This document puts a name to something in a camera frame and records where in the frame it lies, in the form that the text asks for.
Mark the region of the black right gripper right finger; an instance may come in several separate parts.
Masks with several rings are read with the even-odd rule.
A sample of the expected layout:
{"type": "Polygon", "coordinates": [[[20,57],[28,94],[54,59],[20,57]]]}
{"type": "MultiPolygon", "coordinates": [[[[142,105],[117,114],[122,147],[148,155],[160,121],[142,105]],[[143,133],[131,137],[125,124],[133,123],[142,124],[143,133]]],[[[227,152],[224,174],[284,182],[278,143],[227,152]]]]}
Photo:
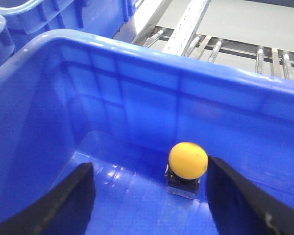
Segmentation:
{"type": "Polygon", "coordinates": [[[294,235],[294,209],[221,158],[208,158],[206,196],[221,235],[294,235]]]}

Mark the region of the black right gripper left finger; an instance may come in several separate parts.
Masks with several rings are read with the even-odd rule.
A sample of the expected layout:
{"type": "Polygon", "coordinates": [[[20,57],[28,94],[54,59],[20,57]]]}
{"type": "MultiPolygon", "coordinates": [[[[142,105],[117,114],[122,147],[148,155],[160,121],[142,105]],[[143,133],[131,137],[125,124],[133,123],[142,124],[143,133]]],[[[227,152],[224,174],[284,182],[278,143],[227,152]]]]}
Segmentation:
{"type": "Polygon", "coordinates": [[[95,198],[94,166],[82,163],[39,200],[0,223],[0,235],[83,235],[95,198]]]}

